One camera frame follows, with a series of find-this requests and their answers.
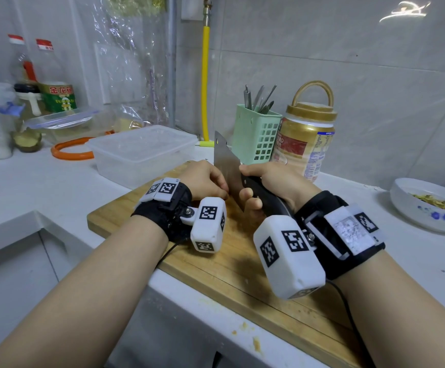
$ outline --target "cutting board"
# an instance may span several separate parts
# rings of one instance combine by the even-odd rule
[[[91,212],[89,229],[108,237],[130,217],[153,181],[179,177],[188,163]],[[276,297],[253,244],[257,225],[232,198],[226,208],[226,229],[218,253],[203,254],[191,243],[181,245],[160,269],[333,368],[365,366],[336,291],[327,285],[306,297]]]

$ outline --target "black wrist strap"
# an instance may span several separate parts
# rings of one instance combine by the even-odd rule
[[[295,214],[299,227],[305,231],[310,242],[314,241],[314,245],[316,246],[315,254],[325,270],[327,279],[330,280],[359,266],[385,248],[385,244],[381,243],[379,245],[373,245],[357,255],[353,255],[348,246],[342,241],[342,238],[324,218],[326,214],[333,212],[341,206],[348,206],[348,204],[342,198],[333,195],[331,192],[322,191],[308,201]],[[344,254],[342,258],[345,259],[339,259],[322,241],[315,237],[315,235],[311,235],[310,229],[306,225],[306,221],[310,216],[314,216],[310,221],[312,225],[330,242],[337,252]]]
[[[184,225],[180,216],[192,202],[192,193],[183,183],[179,183],[173,197],[167,203],[151,200],[139,204],[132,215],[144,216],[159,227],[172,242],[179,242],[190,238],[191,226]]]

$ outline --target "green label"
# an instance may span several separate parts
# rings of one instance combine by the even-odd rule
[[[50,112],[62,112],[78,108],[72,85],[40,85],[43,102]]]

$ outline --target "orange plastic ring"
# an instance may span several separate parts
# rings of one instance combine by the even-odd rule
[[[70,153],[60,151],[63,148],[83,145],[91,138],[94,137],[83,137],[78,139],[73,139],[72,141],[67,141],[63,143],[57,143],[54,147],[50,148],[52,155],[61,160],[88,160],[93,159],[94,155],[92,151],[82,152],[82,153]]]

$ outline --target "white countertop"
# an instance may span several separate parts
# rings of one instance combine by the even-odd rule
[[[195,147],[194,160],[212,162],[213,151]],[[445,306],[445,235],[408,223],[379,187],[326,174],[316,184],[364,208],[385,232],[387,251]],[[99,175],[94,160],[58,160],[48,148],[35,154],[15,151],[11,158],[0,160],[0,249],[45,228],[87,255],[103,238],[88,229],[86,215],[128,191]],[[160,270],[149,286],[269,366],[325,366]],[[233,335],[243,322],[254,328],[252,334]],[[253,348],[255,335],[264,354]]]

